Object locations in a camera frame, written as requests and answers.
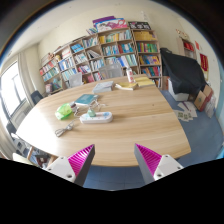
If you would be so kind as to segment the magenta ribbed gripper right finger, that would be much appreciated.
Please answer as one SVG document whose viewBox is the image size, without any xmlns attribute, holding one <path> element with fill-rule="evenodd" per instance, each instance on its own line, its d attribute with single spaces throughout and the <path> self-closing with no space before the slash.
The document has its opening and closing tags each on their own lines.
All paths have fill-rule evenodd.
<svg viewBox="0 0 224 224">
<path fill-rule="evenodd" d="M 139 144 L 135 144 L 134 154 L 145 184 L 152 183 L 183 169 L 183 166 L 172 156 L 168 154 L 160 155 Z"/>
</svg>

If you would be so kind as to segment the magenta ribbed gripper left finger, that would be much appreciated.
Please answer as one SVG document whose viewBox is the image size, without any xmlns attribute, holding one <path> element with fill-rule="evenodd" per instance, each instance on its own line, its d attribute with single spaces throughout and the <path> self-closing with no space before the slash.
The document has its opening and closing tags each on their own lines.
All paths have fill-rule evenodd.
<svg viewBox="0 0 224 224">
<path fill-rule="evenodd" d="M 95 145 L 92 144 L 69 157 L 58 157 L 46 168 L 46 171 L 78 186 L 83 186 L 94 156 Z"/>
</svg>

